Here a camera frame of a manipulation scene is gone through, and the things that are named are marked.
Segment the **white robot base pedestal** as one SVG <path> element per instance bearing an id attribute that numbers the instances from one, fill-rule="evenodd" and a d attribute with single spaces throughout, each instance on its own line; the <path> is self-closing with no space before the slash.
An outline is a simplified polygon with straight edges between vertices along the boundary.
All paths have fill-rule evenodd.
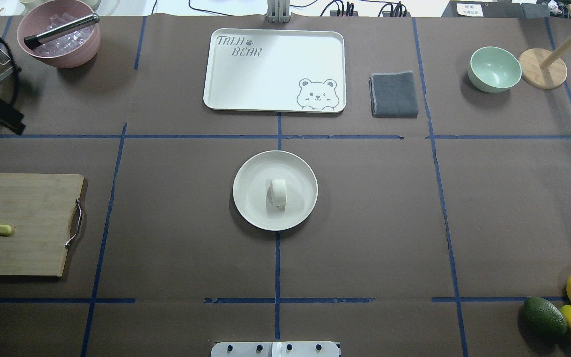
<path id="1" fill-rule="evenodd" d="M 251 341 L 220 342 L 211 348 L 211 357 L 340 357 L 339 343 L 333 341 Z"/>

